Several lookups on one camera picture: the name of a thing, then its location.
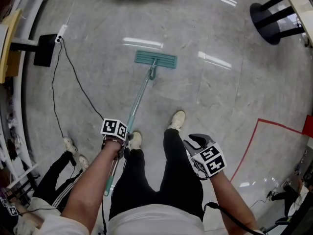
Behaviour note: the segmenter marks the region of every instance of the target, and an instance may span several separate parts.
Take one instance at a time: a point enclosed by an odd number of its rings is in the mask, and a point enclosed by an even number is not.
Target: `mop head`
[[[177,56],[141,50],[137,50],[136,52],[135,63],[152,65],[155,60],[156,66],[176,68]]]

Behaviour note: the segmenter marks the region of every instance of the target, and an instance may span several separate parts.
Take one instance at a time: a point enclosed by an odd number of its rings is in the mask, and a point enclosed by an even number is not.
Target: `mop handle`
[[[140,101],[142,99],[143,93],[145,92],[145,89],[147,87],[147,84],[149,82],[149,79],[151,77],[152,72],[156,68],[156,61],[157,61],[157,59],[154,60],[154,62],[151,65],[150,69],[148,70],[148,72],[147,72],[147,74],[146,74],[146,76],[145,76],[145,78],[144,78],[144,80],[143,80],[143,82],[142,82],[142,84],[140,86],[140,90],[139,90],[139,92],[137,94],[136,100],[135,100],[135,102],[134,102],[134,104],[132,106],[132,110],[131,110],[131,113],[129,114],[129,118],[128,118],[128,121],[127,121],[127,128],[128,128],[127,132],[128,133],[131,133],[131,129],[132,129],[132,126],[133,126],[133,123],[134,123],[134,120],[135,120],[135,115],[136,115],[137,109],[139,107]],[[107,183],[106,183],[106,188],[105,188],[105,191],[104,191],[104,195],[105,196],[108,196],[109,193],[110,193],[117,165],[118,165],[118,160],[114,160],[113,164],[112,164],[112,167],[111,167],[111,170],[110,170],[110,173],[109,173],[109,177],[108,177]]]

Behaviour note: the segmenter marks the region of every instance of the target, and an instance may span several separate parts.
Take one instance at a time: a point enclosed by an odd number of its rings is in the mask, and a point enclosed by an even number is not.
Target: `polished floor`
[[[48,0],[34,39],[57,33],[70,16],[64,35],[68,55],[87,95],[105,118],[127,121],[148,69],[134,63],[137,49],[178,56],[175,70],[158,68],[134,123],[143,133],[146,175],[153,189],[159,188],[164,173],[163,131],[177,109],[186,112],[181,137],[204,133],[219,143],[228,164],[225,172],[249,206],[265,200],[268,191],[292,172],[305,150],[306,137],[259,122],[235,174],[259,118],[302,131],[312,111],[312,53],[304,48],[302,36],[271,46],[251,22],[250,5],[268,0],[74,1]],[[285,1],[272,10],[287,5]],[[286,29],[295,21],[290,16],[279,24]],[[64,151],[51,89],[59,49],[55,47],[50,68],[33,66],[31,55],[24,74],[26,127],[42,174]],[[73,138],[92,161],[101,146],[102,120],[80,90],[64,50],[54,86],[64,135]],[[72,170],[68,165],[61,180]],[[203,189],[203,204],[216,200],[209,181],[203,182]],[[259,201],[252,211],[259,218],[272,204]],[[105,198],[106,219],[109,206],[110,198]],[[226,234],[215,210],[207,209],[204,226],[208,235]]]

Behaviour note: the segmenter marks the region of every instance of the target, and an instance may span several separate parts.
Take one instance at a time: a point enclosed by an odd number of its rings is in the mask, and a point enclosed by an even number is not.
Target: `white sneaker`
[[[87,170],[89,167],[89,161],[84,155],[79,155],[79,165],[83,171]]]
[[[131,150],[135,149],[138,150],[141,147],[142,137],[141,134],[138,131],[133,132],[133,139],[130,140],[130,147]]]
[[[73,145],[72,139],[70,139],[68,137],[64,137],[63,142],[65,144],[65,150],[69,151],[69,152],[73,153],[73,155],[75,155],[75,153],[77,152],[77,148],[75,145]]]
[[[185,112],[183,111],[178,111],[174,114],[172,118],[172,123],[168,127],[168,129],[176,129],[180,131],[182,125],[185,122]]]

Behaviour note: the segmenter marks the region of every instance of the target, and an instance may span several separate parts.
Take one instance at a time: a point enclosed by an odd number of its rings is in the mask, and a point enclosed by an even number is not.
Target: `mop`
[[[130,136],[130,133],[132,133],[131,129],[132,129],[132,126],[133,126],[133,123],[135,120],[136,111],[139,107],[140,101],[142,99],[143,93],[145,92],[147,84],[148,84],[149,80],[154,80],[156,77],[157,67],[162,66],[162,67],[166,67],[166,68],[175,69],[176,64],[177,64],[177,57],[173,56],[173,55],[167,55],[167,54],[138,50],[136,52],[135,63],[147,64],[147,65],[151,65],[151,66],[150,66],[149,70],[147,71],[147,74],[146,74],[146,76],[145,76],[145,78],[144,78],[144,80],[140,86],[139,92],[138,92],[137,97],[134,101],[134,104],[133,104],[132,109],[131,109],[131,113],[130,113],[128,121],[127,121],[128,136]],[[109,177],[107,180],[106,188],[104,191],[105,196],[109,195],[117,165],[118,165],[118,159],[113,161],[113,164],[112,164],[112,167],[111,167],[111,170],[109,173]]]

